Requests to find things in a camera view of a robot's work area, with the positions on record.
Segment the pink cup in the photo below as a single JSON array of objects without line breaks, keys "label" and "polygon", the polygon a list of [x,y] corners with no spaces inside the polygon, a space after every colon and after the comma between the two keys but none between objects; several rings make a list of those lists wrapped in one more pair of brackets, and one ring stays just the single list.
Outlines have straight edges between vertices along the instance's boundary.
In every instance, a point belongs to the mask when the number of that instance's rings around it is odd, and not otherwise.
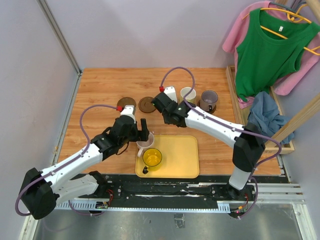
[{"label": "pink cup", "polygon": [[144,151],[151,148],[154,145],[154,142],[155,142],[155,138],[152,132],[149,133],[147,141],[137,141],[136,142],[137,148],[138,148],[137,157],[141,158]]}]

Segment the white cream cup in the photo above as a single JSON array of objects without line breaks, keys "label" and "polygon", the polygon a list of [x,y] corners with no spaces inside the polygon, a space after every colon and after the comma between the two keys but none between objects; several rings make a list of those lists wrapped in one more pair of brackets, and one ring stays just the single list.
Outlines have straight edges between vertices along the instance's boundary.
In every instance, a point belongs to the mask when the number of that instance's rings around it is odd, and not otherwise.
[{"label": "white cream cup", "polygon": [[184,98],[186,101],[195,104],[197,93],[195,89],[192,89],[191,87],[184,87],[180,90],[180,102],[184,101]]}]

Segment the yellow black cup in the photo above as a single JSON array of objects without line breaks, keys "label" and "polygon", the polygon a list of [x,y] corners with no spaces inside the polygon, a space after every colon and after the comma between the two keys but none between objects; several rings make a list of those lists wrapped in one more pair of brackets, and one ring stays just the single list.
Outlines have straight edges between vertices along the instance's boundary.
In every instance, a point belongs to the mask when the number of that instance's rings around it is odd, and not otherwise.
[{"label": "yellow black cup", "polygon": [[156,148],[147,149],[143,156],[142,161],[144,163],[144,168],[142,173],[146,175],[149,172],[154,172],[160,169],[162,165],[163,155]]}]

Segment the dark brown coaster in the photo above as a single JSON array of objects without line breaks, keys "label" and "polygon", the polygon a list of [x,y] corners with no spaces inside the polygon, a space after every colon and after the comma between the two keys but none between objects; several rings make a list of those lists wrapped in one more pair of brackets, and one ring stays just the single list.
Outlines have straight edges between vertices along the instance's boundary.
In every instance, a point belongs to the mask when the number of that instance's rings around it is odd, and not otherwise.
[{"label": "dark brown coaster", "polygon": [[141,112],[150,114],[156,110],[155,106],[152,104],[153,97],[145,96],[143,97],[139,103],[138,108]]},{"label": "dark brown coaster", "polygon": [[125,106],[133,106],[134,110],[136,109],[136,101],[132,97],[123,97],[118,100],[116,104],[116,110],[120,112],[125,108]]},{"label": "dark brown coaster", "polygon": [[207,104],[202,103],[201,100],[199,100],[197,102],[197,106],[209,114],[213,114],[217,109],[216,105],[214,107],[212,107],[211,105],[207,105]]}]

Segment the purple black cup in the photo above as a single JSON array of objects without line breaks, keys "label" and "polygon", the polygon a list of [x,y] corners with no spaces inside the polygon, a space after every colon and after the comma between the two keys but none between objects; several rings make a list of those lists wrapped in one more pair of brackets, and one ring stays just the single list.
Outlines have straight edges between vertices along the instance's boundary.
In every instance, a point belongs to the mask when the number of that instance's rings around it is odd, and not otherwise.
[{"label": "purple black cup", "polygon": [[213,90],[205,90],[200,97],[202,104],[214,107],[218,102],[218,94]]}]

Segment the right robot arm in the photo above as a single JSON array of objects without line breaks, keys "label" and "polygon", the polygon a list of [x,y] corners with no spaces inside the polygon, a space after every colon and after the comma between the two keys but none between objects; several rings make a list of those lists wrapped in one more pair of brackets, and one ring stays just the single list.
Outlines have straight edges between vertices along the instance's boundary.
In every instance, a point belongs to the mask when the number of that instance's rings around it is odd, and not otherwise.
[{"label": "right robot arm", "polygon": [[226,193],[232,200],[240,199],[256,163],[265,151],[258,128],[252,123],[244,126],[223,120],[188,101],[177,103],[164,92],[160,92],[151,103],[162,114],[165,124],[196,129],[233,149],[234,169],[226,185]]}]

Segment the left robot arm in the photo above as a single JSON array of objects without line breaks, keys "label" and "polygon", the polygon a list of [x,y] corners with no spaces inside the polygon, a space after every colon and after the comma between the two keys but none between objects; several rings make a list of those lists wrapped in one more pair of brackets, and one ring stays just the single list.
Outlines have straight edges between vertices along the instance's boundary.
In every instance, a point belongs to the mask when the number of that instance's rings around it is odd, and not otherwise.
[{"label": "left robot arm", "polygon": [[96,198],[103,197],[107,185],[97,171],[73,178],[90,166],[120,155],[119,150],[130,142],[147,141],[150,133],[147,121],[142,118],[140,123],[141,129],[138,129],[133,116],[121,115],[112,127],[90,139],[83,149],[67,159],[43,170],[28,170],[15,202],[16,213],[40,220],[67,200],[91,194]]}]

